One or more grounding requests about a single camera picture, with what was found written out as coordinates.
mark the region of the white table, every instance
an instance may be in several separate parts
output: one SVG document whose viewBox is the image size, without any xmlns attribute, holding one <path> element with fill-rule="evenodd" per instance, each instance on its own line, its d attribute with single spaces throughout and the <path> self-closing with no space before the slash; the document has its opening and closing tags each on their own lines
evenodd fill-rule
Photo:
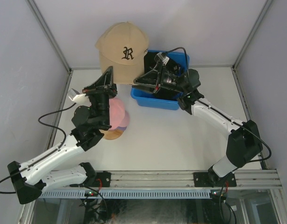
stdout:
<svg viewBox="0 0 287 224">
<path fill-rule="evenodd" d="M 200 93 L 215 106 L 246 120 L 230 68 L 198 68 Z M 100 70 L 75 70 L 70 88 L 83 87 L 100 77 Z M 227 140 L 211 125 L 187 112 L 141 107 L 130 96 L 131 86 L 118 85 L 118 95 L 130 114 L 130 124 L 116 140 L 102 139 L 95 147 L 58 168 L 90 162 L 96 170 L 207 170 L 225 155 Z M 64 108 L 72 102 L 67 99 Z M 74 108 L 62 113 L 59 127 L 67 134 L 74 128 Z M 57 133 L 55 143 L 62 141 Z M 261 169 L 259 162 L 242 169 Z"/>
</svg>

